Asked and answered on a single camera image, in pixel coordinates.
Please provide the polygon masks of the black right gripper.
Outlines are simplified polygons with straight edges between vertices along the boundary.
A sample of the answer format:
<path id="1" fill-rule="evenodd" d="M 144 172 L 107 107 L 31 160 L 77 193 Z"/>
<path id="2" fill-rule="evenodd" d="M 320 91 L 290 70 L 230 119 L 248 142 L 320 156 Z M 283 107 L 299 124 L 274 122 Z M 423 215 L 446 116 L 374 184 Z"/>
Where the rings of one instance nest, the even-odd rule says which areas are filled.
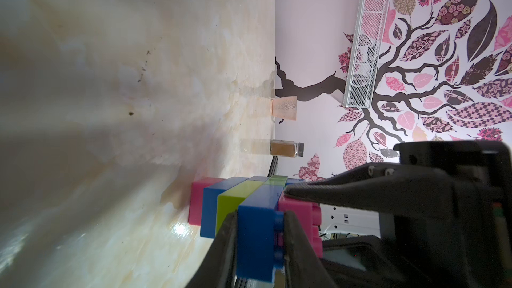
<path id="1" fill-rule="evenodd" d="M 499 141 L 400 143 L 396 163 L 367 163 L 285 196 L 380 212 L 381 238 L 440 287 L 511 286 L 511 152 Z M 327 240 L 339 287 L 403 287 L 372 235 Z"/>

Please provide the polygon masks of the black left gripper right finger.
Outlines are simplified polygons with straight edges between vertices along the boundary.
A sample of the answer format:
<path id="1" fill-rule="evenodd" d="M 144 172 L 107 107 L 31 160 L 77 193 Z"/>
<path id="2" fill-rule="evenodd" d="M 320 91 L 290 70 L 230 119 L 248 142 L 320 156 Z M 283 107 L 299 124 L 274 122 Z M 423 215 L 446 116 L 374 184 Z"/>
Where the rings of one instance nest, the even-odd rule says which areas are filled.
<path id="1" fill-rule="evenodd" d="M 284 213 L 283 244 L 286 287 L 337 287 L 293 211 Z"/>

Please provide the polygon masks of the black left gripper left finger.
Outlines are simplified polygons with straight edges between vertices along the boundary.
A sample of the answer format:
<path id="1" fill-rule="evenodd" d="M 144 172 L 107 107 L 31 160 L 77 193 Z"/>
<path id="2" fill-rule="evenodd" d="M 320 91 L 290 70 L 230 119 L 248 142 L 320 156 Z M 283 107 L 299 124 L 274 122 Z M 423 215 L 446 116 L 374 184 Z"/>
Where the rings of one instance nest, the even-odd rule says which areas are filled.
<path id="1" fill-rule="evenodd" d="M 229 213 L 186 288 L 234 287 L 237 226 L 237 212 Z"/>

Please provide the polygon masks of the blue long lego brick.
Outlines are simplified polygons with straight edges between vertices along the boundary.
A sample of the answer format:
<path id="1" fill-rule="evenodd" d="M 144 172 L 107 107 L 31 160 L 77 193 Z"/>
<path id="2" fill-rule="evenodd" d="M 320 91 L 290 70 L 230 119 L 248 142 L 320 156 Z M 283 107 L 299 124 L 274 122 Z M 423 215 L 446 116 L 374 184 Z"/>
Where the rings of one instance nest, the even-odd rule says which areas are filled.
<path id="1" fill-rule="evenodd" d="M 238 277 L 272 283 L 275 268 L 275 220 L 282 185 L 264 183 L 237 210 Z"/>

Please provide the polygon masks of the lime lego brick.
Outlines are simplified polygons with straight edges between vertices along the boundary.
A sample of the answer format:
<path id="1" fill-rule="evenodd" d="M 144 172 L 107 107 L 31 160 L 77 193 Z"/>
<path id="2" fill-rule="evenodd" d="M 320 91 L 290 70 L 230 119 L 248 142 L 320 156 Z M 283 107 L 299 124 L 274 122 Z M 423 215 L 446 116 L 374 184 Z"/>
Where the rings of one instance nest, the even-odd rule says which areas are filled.
<path id="1" fill-rule="evenodd" d="M 263 184 L 263 181 L 246 180 L 224 191 L 217 197 L 215 233 L 219 232 L 225 218 L 237 210 L 238 206 Z"/>

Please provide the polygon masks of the pink small lego brick top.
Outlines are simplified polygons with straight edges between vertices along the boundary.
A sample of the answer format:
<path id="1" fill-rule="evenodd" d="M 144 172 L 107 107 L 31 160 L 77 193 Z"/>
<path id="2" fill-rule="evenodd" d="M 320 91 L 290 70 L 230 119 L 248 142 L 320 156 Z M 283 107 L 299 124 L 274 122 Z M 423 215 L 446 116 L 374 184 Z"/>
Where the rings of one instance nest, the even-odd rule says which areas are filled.
<path id="1" fill-rule="evenodd" d="M 203 206 L 203 191 L 205 188 L 223 181 L 223 178 L 207 177 L 191 184 L 191 195 L 189 203 L 188 223 L 190 225 L 201 225 L 201 214 Z"/>

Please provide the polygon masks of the green lego brick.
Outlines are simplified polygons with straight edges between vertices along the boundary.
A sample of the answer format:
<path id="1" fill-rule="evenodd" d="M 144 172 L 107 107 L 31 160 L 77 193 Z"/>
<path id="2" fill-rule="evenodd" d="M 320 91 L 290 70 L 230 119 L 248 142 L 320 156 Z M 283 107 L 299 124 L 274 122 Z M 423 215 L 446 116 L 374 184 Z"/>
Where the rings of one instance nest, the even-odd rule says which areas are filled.
<path id="1" fill-rule="evenodd" d="M 265 182 L 265 185 L 275 185 L 275 186 L 285 187 L 287 180 L 288 180 L 287 176 L 273 175 Z"/>

